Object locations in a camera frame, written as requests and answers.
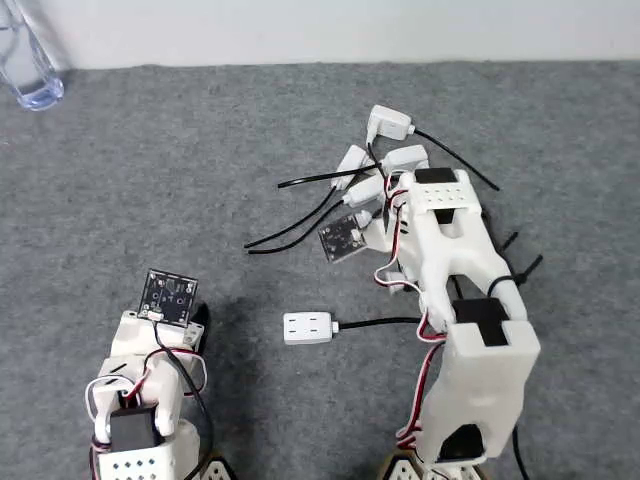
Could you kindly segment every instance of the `connector plug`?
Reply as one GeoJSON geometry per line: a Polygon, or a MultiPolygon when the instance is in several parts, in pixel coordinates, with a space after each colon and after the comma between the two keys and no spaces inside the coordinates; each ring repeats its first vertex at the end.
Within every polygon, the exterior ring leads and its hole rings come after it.
{"type": "Polygon", "coordinates": [[[285,313],[282,321],[287,345],[330,342],[339,330],[338,322],[331,321],[329,312],[285,313]]]}
{"type": "Polygon", "coordinates": [[[375,175],[349,188],[343,195],[342,200],[351,208],[357,208],[382,195],[384,193],[383,189],[384,180],[382,175],[376,172],[375,175]]]}
{"type": "Polygon", "coordinates": [[[367,145],[373,144],[377,135],[392,140],[404,140],[414,132],[411,117],[397,110],[374,105],[367,122],[367,145]]]}

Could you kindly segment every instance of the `black circuit board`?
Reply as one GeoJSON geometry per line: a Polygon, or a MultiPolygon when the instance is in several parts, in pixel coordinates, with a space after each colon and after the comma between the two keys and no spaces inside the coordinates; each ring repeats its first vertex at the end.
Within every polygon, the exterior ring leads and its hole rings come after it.
{"type": "Polygon", "coordinates": [[[150,269],[144,284],[138,317],[186,326],[196,297],[198,280],[150,269]]]}
{"type": "Polygon", "coordinates": [[[354,237],[355,232],[360,232],[360,228],[354,215],[346,215],[318,230],[329,263],[344,260],[367,247],[361,235],[354,237]]]}

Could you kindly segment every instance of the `red wire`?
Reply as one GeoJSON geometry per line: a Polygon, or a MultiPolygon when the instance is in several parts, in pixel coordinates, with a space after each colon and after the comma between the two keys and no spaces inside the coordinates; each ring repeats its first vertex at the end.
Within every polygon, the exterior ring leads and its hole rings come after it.
{"type": "Polygon", "coordinates": [[[422,409],[422,396],[424,394],[424,386],[427,383],[427,374],[429,373],[429,367],[431,366],[431,360],[433,359],[433,356],[435,355],[436,351],[442,346],[442,343],[439,343],[438,345],[434,346],[431,350],[429,350],[429,353],[427,353],[427,356],[425,357],[425,368],[424,368],[424,374],[422,374],[420,376],[420,379],[418,381],[418,394],[415,396],[416,398],[416,404],[415,407],[413,409],[413,411],[411,412],[411,417],[409,420],[409,424],[407,425],[407,431],[404,433],[404,435],[402,435],[400,437],[400,439],[406,439],[408,435],[410,435],[411,433],[413,433],[416,429],[416,422],[418,421],[418,417],[420,416],[420,410],[422,409]]]}

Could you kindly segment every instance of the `white connector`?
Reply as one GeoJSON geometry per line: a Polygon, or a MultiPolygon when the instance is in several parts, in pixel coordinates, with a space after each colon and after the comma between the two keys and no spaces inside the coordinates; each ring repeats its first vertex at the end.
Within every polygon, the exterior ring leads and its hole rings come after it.
{"type": "Polygon", "coordinates": [[[371,215],[371,212],[367,210],[359,211],[358,213],[355,214],[355,217],[356,217],[356,223],[358,224],[358,227],[360,229],[365,228],[367,225],[371,223],[371,220],[373,220],[373,215],[371,215]]]}
{"type": "Polygon", "coordinates": [[[414,170],[418,165],[429,168],[429,154],[422,145],[397,148],[380,162],[387,173],[393,170],[414,170]]]}
{"type": "Polygon", "coordinates": [[[287,345],[330,342],[339,330],[329,312],[285,313],[282,321],[287,345]]]}
{"type": "MultiPolygon", "coordinates": [[[[356,168],[360,168],[368,158],[367,152],[362,148],[357,145],[351,145],[340,162],[340,165],[338,165],[336,172],[344,172],[346,170],[355,170],[356,168]]],[[[345,177],[334,178],[331,180],[331,186],[335,187],[336,190],[344,190],[351,183],[354,177],[355,175],[347,175],[345,177]]]]}
{"type": "Polygon", "coordinates": [[[343,195],[342,201],[351,208],[357,208],[367,202],[375,200],[384,193],[384,180],[379,172],[375,175],[356,183],[343,195]]]}
{"type": "Polygon", "coordinates": [[[374,105],[367,122],[367,145],[373,144],[377,135],[392,140],[404,140],[414,130],[409,115],[382,105],[374,105]]]}

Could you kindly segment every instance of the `water bottle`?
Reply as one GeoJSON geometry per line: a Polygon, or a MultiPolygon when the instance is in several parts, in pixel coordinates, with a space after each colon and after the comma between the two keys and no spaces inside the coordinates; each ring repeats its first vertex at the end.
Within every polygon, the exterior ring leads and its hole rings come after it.
{"type": "Polygon", "coordinates": [[[64,86],[15,0],[0,0],[0,73],[27,110],[45,110],[64,86]]]}

